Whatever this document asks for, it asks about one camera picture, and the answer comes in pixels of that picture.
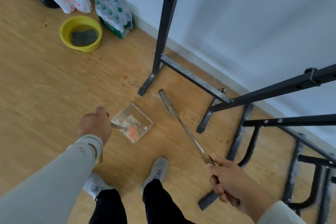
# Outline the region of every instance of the person's left hand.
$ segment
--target person's left hand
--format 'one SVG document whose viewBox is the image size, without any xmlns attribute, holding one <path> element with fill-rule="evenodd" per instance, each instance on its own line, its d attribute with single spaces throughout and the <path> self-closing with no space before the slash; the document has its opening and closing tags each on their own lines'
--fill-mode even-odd
<svg viewBox="0 0 336 224">
<path fill-rule="evenodd" d="M 78 124 L 78 138 L 87 134 L 99 137 L 103 141 L 103 145 L 109 140 L 112 128 L 107 113 L 102 106 L 96 107 L 95 113 L 84 115 Z"/>
</svg>

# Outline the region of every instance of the sleeve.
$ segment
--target sleeve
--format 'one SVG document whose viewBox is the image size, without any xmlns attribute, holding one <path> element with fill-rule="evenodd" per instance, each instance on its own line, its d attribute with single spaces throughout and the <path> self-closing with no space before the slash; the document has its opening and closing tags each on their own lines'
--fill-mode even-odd
<svg viewBox="0 0 336 224">
<path fill-rule="evenodd" d="M 259 219 L 257 224 L 306 224 L 283 201 L 273 204 Z"/>
<path fill-rule="evenodd" d="M 97 150 L 97 156 L 90 147 Z M 66 223 L 102 152 L 103 142 L 85 135 L 40 171 L 0 197 L 0 223 Z"/>
</svg>

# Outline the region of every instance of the person's hand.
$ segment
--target person's hand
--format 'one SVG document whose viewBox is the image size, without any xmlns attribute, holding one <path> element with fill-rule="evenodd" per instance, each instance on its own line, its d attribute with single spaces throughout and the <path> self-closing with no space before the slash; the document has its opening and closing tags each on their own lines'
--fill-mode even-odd
<svg viewBox="0 0 336 224">
<path fill-rule="evenodd" d="M 103 141 L 103 145 L 107 143 L 111 136 L 111 122 L 107 113 L 102 106 L 97 106 L 94 113 L 84 115 L 78 124 L 78 138 L 87 134 L 93 134 Z"/>
<path fill-rule="evenodd" d="M 276 200 L 236 163 L 213 154 L 211 158 L 218 164 L 218 166 L 207 165 L 208 172 L 211 175 L 210 183 L 213 186 L 214 192 L 222 202 L 229 202 L 224 193 L 225 191 L 233 197 L 240 199 L 240 205 L 237 207 L 238 210 L 250 216 L 257 223 L 263 213 Z M 218 184 L 213 175 L 218 177 Z"/>
</svg>

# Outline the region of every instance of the water bottle pack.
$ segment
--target water bottle pack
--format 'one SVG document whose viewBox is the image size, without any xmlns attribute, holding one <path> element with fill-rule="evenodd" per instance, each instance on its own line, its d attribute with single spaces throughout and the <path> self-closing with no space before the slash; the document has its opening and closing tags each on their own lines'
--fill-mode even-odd
<svg viewBox="0 0 336 224">
<path fill-rule="evenodd" d="M 133 29 L 132 14 L 119 0 L 96 0 L 95 4 L 100 22 L 119 38 Z"/>
</svg>

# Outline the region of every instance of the baseboard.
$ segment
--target baseboard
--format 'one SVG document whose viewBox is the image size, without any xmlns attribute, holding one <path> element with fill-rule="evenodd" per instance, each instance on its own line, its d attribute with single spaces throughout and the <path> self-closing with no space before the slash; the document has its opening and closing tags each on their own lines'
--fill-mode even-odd
<svg viewBox="0 0 336 224">
<path fill-rule="evenodd" d="M 158 30 L 154 28 L 153 26 L 149 25 L 147 22 L 139 18 L 138 16 L 132 14 L 134 17 L 135 25 L 145 31 L 150 36 L 157 39 L 158 37 Z M 209 65 L 207 62 L 196 56 L 194 53 L 190 52 L 183 46 L 179 45 L 172 39 L 168 38 L 166 46 L 173 50 L 174 52 L 178 53 L 188 61 L 192 62 L 205 72 L 209 73 L 213 77 L 215 77 L 217 80 L 221 81 L 223 84 L 228 86 L 231 90 L 237 92 L 240 95 L 244 95 L 249 93 L 250 91 L 229 78 L 227 75 L 223 74 L 221 71 L 215 69 L 211 65 Z M 265 112 L 269 113 L 273 117 L 286 117 L 282 112 L 271 106 L 265 101 L 258 101 L 254 103 L 256 106 L 260 107 Z M 295 130 L 298 133 L 303 133 L 306 138 L 308 138 L 310 141 L 312 141 L 314 144 L 325 150 L 326 152 L 330 152 L 334 155 L 336 155 L 336 148 L 331 146 L 326 141 L 322 140 L 321 138 L 317 137 L 315 134 L 310 132 L 304 127 L 292 127 L 293 130 Z"/>
</svg>

